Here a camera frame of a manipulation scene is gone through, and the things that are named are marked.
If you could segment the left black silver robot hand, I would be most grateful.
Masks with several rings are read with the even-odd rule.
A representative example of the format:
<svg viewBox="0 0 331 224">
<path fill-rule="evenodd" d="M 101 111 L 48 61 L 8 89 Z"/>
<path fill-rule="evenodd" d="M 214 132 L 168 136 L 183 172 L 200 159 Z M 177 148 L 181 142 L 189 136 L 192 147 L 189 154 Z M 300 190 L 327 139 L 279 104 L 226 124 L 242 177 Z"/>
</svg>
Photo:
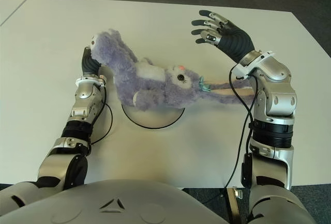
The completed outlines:
<svg viewBox="0 0 331 224">
<path fill-rule="evenodd" d="M 94 74 L 96 76 L 99 76 L 99 69 L 101 67 L 101 64 L 95 59 L 92 59 L 90 47 L 84 48 L 81 66 L 83 74 Z"/>
</svg>

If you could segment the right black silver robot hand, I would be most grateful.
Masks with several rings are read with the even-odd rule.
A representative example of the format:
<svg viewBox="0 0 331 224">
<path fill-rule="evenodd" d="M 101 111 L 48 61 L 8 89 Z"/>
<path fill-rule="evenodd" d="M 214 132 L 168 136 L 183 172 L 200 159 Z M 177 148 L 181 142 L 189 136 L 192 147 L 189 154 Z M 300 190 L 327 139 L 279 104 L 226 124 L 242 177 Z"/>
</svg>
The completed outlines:
<svg viewBox="0 0 331 224">
<path fill-rule="evenodd" d="M 193 26 L 202 26 L 191 31 L 192 35 L 200 36 L 197 44 L 209 43 L 237 64 L 255 50 L 250 36 L 227 18 L 209 10 L 200 10 L 199 15 L 208 19 L 191 22 Z"/>
</svg>

